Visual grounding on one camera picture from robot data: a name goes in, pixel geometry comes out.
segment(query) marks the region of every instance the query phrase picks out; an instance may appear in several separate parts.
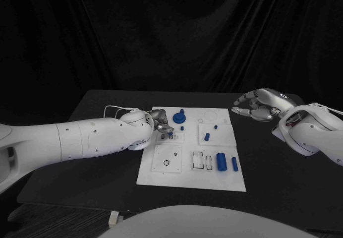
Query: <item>white platform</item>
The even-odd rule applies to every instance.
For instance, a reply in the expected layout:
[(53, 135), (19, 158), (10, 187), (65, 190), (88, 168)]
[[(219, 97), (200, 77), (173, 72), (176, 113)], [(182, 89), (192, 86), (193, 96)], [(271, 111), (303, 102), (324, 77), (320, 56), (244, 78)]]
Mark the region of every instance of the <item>white platform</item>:
[[(154, 131), (151, 145), (143, 152), (137, 184), (245, 192), (228, 109), (169, 107), (153, 107), (153, 109), (166, 110), (176, 137), (170, 139), (166, 135), (162, 139), (162, 133)], [(172, 118), (180, 109), (185, 110), (186, 121), (177, 124)], [(205, 141), (206, 133), (211, 133), (209, 141)], [(203, 169), (193, 169), (193, 152), (203, 153)], [(218, 171), (218, 153), (226, 156), (226, 171)], [(212, 158), (213, 169), (211, 171), (206, 169), (206, 156)], [(234, 171), (232, 157), (237, 157), (238, 172)]]

